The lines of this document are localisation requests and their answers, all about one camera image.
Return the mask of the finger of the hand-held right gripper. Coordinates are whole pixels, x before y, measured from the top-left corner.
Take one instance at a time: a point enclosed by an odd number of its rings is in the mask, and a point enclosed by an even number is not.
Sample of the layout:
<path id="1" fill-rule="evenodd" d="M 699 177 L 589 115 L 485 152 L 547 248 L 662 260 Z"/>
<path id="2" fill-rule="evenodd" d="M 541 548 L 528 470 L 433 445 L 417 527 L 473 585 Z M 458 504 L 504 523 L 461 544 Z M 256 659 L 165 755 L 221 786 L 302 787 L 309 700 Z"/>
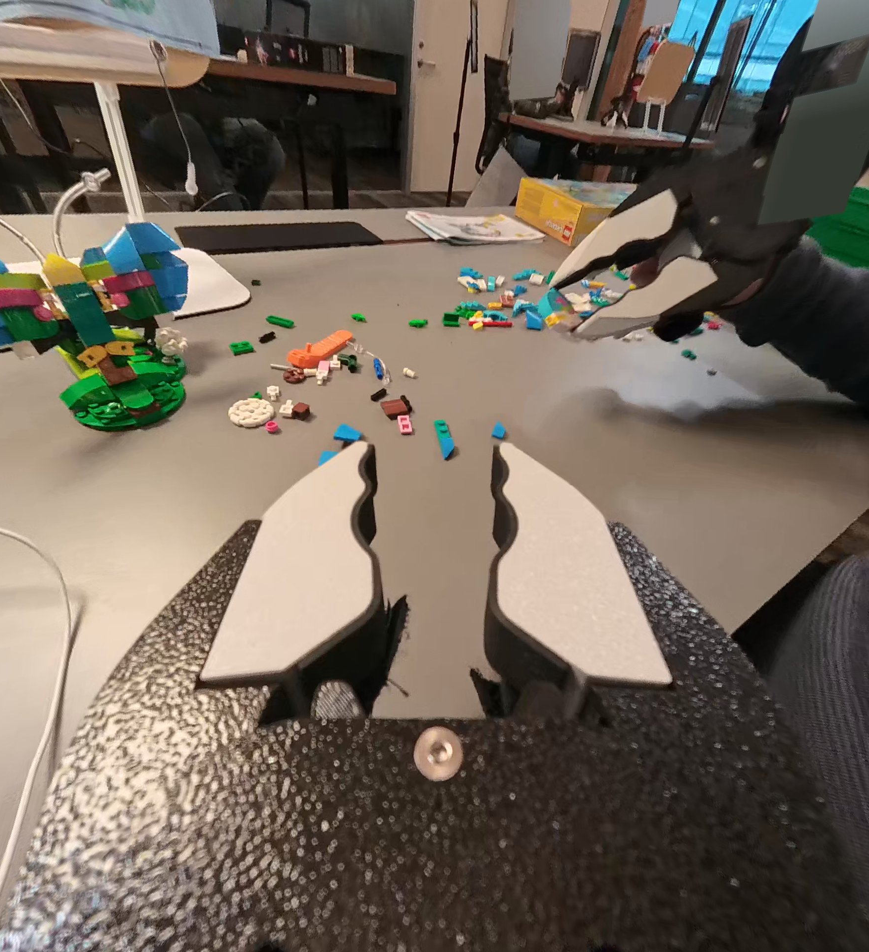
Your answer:
<path id="1" fill-rule="evenodd" d="M 702 316 L 709 309 L 707 292 L 717 282 L 718 276 L 708 263 L 673 260 L 652 283 L 627 292 L 573 327 L 571 337 L 583 341 L 621 339 L 655 326 L 664 317 Z"/>
<path id="2" fill-rule="evenodd" d="M 631 268 L 651 258 L 673 232 L 680 201 L 670 189 L 628 208 L 616 208 L 578 244 L 551 277 L 564 289 L 609 268 Z"/>

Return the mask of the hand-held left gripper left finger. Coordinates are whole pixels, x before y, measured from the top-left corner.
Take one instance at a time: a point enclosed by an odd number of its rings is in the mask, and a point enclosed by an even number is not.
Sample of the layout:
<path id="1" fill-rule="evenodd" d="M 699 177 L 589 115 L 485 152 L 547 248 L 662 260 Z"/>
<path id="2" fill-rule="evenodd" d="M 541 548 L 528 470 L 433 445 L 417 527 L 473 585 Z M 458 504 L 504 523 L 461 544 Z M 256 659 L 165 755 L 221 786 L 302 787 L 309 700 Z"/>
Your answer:
<path id="1" fill-rule="evenodd" d="M 375 447 L 354 442 L 262 517 L 198 677 L 205 688 L 268 686 L 291 716 L 347 686 L 369 713 L 393 658 L 389 604 L 371 547 Z"/>

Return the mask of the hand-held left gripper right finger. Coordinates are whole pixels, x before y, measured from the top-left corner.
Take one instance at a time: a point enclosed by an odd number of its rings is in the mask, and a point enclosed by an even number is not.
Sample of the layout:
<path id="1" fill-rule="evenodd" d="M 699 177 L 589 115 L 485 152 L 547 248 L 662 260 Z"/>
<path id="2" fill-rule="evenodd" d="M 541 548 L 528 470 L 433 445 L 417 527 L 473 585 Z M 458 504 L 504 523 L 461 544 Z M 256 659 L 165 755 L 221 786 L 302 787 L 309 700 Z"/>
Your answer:
<path id="1" fill-rule="evenodd" d="M 493 447 L 485 655 L 510 713 L 573 720 L 598 692 L 669 691 L 669 664 L 606 517 L 522 449 Z"/>

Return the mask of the small teal lego wing assembly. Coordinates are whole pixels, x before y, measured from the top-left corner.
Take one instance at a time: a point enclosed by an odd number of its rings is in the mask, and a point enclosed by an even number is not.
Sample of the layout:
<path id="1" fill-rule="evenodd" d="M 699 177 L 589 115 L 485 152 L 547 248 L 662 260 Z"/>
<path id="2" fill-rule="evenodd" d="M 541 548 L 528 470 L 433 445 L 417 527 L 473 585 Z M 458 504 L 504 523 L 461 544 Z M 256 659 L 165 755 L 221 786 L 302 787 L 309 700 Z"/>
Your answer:
<path id="1" fill-rule="evenodd" d="M 548 290 L 535 308 L 542 327 L 563 334 L 571 333 L 595 314 L 587 295 L 565 296 L 556 289 Z"/>

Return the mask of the colourful lego butterfly model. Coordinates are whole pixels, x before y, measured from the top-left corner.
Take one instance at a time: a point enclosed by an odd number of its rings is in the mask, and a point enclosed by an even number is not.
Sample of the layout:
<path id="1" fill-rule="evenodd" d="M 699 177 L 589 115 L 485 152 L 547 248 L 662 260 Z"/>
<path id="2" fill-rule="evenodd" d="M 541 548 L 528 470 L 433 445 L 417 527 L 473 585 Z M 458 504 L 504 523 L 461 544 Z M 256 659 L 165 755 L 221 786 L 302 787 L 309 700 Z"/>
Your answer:
<path id="1" fill-rule="evenodd" d="M 82 173 L 52 215 L 56 251 L 44 254 L 0 218 L 0 227 L 37 255 L 36 271 L 0 260 L 0 351 L 20 359 L 56 351 L 75 382 L 60 400 L 91 429 L 138 429 L 184 404 L 188 343 L 172 329 L 186 303 L 189 268 L 181 248 L 150 222 L 129 223 L 79 262 L 64 254 L 61 221 L 80 197 L 97 192 L 108 169 Z"/>

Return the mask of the person's right forearm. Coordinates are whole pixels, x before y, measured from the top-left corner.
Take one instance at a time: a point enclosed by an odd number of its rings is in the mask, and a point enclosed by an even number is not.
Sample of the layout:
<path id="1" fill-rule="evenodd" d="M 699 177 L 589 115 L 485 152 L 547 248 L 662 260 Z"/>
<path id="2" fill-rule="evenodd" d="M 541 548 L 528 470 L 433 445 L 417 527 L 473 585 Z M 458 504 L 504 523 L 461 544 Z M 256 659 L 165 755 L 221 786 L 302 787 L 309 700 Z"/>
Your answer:
<path id="1" fill-rule="evenodd" d="M 869 270 L 803 237 L 760 290 L 722 315 L 749 347 L 772 346 L 869 413 Z"/>

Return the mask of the yellow lego box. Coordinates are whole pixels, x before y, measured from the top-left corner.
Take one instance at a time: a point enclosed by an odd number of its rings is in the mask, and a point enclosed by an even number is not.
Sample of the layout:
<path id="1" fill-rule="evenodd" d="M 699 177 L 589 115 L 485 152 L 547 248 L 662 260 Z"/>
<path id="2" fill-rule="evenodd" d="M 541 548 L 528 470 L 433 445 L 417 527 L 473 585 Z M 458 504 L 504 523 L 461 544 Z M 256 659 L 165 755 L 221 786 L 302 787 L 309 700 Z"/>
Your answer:
<path id="1" fill-rule="evenodd" d="M 523 177 L 516 216 L 568 246 L 579 244 L 636 189 L 635 184 Z"/>

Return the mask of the pile of lego pieces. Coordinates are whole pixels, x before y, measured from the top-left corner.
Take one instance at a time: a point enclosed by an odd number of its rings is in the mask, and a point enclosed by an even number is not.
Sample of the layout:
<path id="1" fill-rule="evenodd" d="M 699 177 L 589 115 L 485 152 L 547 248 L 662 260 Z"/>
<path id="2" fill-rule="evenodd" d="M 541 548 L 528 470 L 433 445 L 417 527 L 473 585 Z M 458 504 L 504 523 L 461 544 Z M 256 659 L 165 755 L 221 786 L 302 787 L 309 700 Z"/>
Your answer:
<path id="1" fill-rule="evenodd" d="M 437 319 L 418 319 L 411 322 L 413 327 L 443 327 L 445 329 L 459 329 L 467 327 L 473 331 L 484 332 L 488 329 L 522 329 L 539 333 L 551 328 L 542 327 L 536 303 L 548 290 L 554 289 L 551 285 L 552 271 L 541 272 L 535 268 L 523 268 L 512 277 L 503 275 L 488 275 L 475 268 L 464 267 L 460 270 L 457 281 L 463 289 L 463 298 L 449 307 Z M 565 296 L 569 294 L 587 295 L 591 307 L 595 312 L 602 307 L 618 301 L 627 292 L 636 290 L 637 285 L 631 281 L 631 271 L 616 266 L 609 268 L 596 276 L 589 276 L 582 282 L 567 287 L 559 292 Z M 630 333 L 618 341 L 641 342 L 657 334 L 657 324 L 644 331 Z M 614 340 L 602 339 L 601 342 Z"/>

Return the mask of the lego instruction booklet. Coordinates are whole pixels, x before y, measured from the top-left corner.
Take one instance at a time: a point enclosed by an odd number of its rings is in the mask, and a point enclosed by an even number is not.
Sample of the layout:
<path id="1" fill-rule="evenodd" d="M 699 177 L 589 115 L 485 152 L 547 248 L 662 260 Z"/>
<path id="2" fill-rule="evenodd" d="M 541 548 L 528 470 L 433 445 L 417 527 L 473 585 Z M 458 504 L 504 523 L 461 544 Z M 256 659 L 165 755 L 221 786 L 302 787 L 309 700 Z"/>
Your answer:
<path id="1" fill-rule="evenodd" d="M 456 216 L 408 209 L 405 219 L 432 241 L 458 246 L 533 243 L 545 237 L 536 228 L 502 213 Z"/>

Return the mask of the scattered small lego bricks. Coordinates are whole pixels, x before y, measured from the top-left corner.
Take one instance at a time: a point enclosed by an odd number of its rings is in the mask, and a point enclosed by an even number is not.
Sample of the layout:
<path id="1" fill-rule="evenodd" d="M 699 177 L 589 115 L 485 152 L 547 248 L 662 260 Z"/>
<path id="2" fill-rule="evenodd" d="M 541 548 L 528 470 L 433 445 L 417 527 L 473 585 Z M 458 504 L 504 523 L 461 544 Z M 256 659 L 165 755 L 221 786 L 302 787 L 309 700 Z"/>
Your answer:
<path id="1" fill-rule="evenodd" d="M 435 419 L 447 421 L 455 451 L 488 443 L 497 422 L 512 422 L 502 387 L 507 366 L 497 347 L 516 344 L 515 330 L 411 325 L 437 319 L 458 303 L 456 283 L 428 288 L 382 281 L 359 290 L 343 282 L 326 300 L 299 287 L 292 291 L 275 308 L 246 307 L 226 316 L 219 342 L 207 346 L 188 404 L 190 418 L 200 412 L 200 432 L 217 449 L 235 453 L 239 446 L 248 453 L 253 446 L 259 453 L 267 438 L 284 456 L 314 459 L 343 445 L 334 437 L 342 427 L 377 449 L 393 446 L 396 458 L 413 454 L 436 463 L 442 456 Z M 353 340 L 330 361 L 307 370 L 287 363 L 289 351 L 340 329 Z M 400 396 L 413 411 L 389 420 L 378 403 Z M 229 407 L 250 397 L 273 404 L 271 422 L 252 429 L 230 422 Z"/>

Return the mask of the wooden table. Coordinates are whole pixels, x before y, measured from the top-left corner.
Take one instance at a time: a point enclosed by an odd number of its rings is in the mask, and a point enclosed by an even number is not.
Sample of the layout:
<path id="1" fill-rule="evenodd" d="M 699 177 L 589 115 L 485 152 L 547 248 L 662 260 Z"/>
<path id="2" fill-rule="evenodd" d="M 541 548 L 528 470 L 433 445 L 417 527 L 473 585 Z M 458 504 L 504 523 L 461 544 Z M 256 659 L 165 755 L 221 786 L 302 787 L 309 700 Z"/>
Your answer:
<path id="1" fill-rule="evenodd" d="M 536 177 L 565 178 L 567 156 L 575 152 L 579 164 L 607 171 L 630 170 L 634 182 L 695 154 L 711 153 L 714 144 L 704 138 L 650 128 L 604 126 L 597 121 L 563 121 L 501 113 L 504 132 L 521 134 L 539 143 Z"/>

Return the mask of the beige board on white stand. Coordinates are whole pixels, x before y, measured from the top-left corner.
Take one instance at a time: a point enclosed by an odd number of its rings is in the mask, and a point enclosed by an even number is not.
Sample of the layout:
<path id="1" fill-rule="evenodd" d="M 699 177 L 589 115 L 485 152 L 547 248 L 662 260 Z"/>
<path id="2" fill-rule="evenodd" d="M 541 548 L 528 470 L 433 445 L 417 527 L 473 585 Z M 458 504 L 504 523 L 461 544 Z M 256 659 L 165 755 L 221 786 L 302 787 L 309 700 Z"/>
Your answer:
<path id="1" fill-rule="evenodd" d="M 664 41 L 651 57 L 635 101 L 642 106 L 642 131 L 664 131 L 666 109 L 670 107 L 695 56 L 692 46 Z"/>

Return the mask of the black chair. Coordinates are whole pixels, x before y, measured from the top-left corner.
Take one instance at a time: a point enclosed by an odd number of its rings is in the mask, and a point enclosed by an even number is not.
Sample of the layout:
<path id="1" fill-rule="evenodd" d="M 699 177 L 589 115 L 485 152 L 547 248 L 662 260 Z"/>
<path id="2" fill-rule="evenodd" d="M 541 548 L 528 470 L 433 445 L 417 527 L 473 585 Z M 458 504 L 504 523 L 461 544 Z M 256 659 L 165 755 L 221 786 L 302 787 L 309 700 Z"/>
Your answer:
<path id="1" fill-rule="evenodd" d="M 475 171 L 484 174 L 506 137 L 501 115 L 511 110 L 510 62 L 487 54 L 483 57 L 485 123 L 475 159 Z"/>

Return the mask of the black stand pole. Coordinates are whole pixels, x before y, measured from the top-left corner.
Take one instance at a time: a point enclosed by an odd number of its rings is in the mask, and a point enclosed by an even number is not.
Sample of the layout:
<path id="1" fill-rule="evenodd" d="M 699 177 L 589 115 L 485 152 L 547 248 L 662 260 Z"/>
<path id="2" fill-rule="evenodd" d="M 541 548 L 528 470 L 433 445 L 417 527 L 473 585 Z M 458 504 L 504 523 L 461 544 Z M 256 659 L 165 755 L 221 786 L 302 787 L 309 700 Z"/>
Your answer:
<path id="1" fill-rule="evenodd" d="M 449 171 L 449 181 L 446 190 L 445 206 L 450 208 L 453 203 L 456 173 L 459 163 L 460 141 L 466 102 L 467 81 L 479 72 L 479 1 L 468 2 L 468 30 L 464 46 L 464 62 L 462 67 L 461 84 L 457 101 L 455 123 L 452 132 L 452 157 Z"/>

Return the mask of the white door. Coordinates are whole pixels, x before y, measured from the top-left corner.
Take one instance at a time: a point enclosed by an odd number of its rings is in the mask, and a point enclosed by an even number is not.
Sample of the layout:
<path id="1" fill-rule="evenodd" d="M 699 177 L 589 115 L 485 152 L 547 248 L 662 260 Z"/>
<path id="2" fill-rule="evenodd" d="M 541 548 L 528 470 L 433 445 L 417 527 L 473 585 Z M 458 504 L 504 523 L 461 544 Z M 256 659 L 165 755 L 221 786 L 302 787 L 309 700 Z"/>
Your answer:
<path id="1" fill-rule="evenodd" d="M 479 72 L 467 81 L 454 202 L 467 196 L 479 178 L 475 159 L 485 123 L 483 57 L 502 54 L 508 7 L 506 1 L 479 2 Z M 412 193 L 446 195 L 467 30 L 467 1 L 414 3 L 405 158 L 405 185 Z"/>

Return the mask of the orange brick separator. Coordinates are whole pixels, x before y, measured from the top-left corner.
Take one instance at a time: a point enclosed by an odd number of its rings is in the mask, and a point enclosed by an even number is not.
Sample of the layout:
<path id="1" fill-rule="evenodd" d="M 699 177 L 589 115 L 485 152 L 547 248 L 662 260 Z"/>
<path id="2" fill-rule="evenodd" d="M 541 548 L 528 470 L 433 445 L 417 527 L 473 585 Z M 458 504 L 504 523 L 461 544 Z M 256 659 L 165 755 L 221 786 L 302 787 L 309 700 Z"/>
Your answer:
<path id="1" fill-rule="evenodd" d="M 303 348 L 287 353 L 287 363 L 303 370 L 316 369 L 322 362 L 330 361 L 352 342 L 351 332 L 340 329 L 317 342 L 310 342 Z"/>

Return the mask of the white lamp base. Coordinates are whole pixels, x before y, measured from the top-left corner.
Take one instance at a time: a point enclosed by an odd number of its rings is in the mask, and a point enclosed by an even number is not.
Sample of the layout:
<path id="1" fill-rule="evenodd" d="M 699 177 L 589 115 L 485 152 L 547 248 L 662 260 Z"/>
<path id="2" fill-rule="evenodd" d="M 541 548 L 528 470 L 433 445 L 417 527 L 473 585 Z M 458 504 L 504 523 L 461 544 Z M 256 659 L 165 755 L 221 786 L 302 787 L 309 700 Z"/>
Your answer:
<path id="1" fill-rule="evenodd" d="M 186 263 L 189 279 L 186 301 L 174 312 L 175 322 L 232 310 L 250 302 L 250 290 L 213 257 L 189 247 L 180 248 L 174 254 Z M 36 259 L 13 261 L 8 268 L 12 272 L 40 271 Z M 0 348 L 0 352 L 7 350 L 8 348 Z"/>

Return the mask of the black desk mat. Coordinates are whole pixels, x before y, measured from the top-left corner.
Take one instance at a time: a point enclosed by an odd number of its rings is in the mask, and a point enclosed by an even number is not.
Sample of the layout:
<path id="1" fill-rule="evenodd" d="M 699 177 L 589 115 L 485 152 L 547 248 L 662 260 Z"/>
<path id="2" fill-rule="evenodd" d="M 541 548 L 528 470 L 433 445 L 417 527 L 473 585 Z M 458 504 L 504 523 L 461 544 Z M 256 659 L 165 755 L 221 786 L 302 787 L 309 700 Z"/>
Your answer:
<path id="1" fill-rule="evenodd" d="M 179 243 L 211 256 L 376 246 L 384 240 L 353 221 L 175 227 Z"/>

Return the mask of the brown wooden desk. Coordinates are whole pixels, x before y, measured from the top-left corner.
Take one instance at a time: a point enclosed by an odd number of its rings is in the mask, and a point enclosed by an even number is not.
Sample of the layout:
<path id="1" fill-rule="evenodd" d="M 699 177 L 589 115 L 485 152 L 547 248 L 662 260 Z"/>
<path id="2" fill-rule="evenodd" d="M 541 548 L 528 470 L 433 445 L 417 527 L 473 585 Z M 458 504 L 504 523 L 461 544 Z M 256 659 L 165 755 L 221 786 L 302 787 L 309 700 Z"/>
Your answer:
<path id="1" fill-rule="evenodd" d="M 304 90 L 306 93 L 351 93 L 393 97 L 396 82 L 362 74 L 333 74 L 285 65 L 243 63 L 232 58 L 213 58 L 207 76 L 241 81 L 254 81 Z M 349 208 L 348 159 L 345 132 L 340 121 L 330 123 L 332 136 L 332 196 L 334 209 Z"/>

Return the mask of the dark backpack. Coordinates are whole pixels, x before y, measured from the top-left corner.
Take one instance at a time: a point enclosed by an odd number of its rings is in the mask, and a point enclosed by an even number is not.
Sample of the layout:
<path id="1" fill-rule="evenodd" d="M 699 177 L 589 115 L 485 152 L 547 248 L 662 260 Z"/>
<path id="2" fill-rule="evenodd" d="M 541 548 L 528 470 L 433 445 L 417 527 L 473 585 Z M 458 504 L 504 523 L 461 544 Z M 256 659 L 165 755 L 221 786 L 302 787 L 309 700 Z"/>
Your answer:
<path id="1" fill-rule="evenodd" d="M 164 113 L 140 133 L 143 169 L 156 183 L 183 190 L 192 160 L 198 207 L 211 211 L 263 207 L 284 172 L 285 151 L 275 134 L 251 118 L 209 118 Z"/>

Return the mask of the white lamp pole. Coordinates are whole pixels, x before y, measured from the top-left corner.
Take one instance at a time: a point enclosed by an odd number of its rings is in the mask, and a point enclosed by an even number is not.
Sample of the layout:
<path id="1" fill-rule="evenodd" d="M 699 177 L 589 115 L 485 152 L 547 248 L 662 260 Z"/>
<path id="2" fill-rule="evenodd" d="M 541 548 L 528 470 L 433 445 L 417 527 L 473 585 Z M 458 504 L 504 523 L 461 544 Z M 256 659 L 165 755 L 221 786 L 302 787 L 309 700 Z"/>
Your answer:
<path id="1" fill-rule="evenodd" d="M 94 86 L 128 221 L 140 223 L 145 220 L 145 208 L 121 113 L 119 88 L 108 82 L 95 82 Z"/>

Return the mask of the white desk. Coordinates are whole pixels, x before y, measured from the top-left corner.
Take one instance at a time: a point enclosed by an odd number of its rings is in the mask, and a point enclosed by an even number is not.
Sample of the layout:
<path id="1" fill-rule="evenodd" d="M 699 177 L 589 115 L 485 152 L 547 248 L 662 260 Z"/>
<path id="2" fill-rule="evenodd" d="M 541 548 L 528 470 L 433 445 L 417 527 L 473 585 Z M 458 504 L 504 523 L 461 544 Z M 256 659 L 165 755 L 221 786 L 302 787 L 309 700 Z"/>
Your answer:
<path id="1" fill-rule="evenodd" d="M 0 22 L 0 79 L 113 83 L 172 89 L 203 78 L 211 58 L 165 47 L 118 30 L 76 25 L 63 29 Z"/>

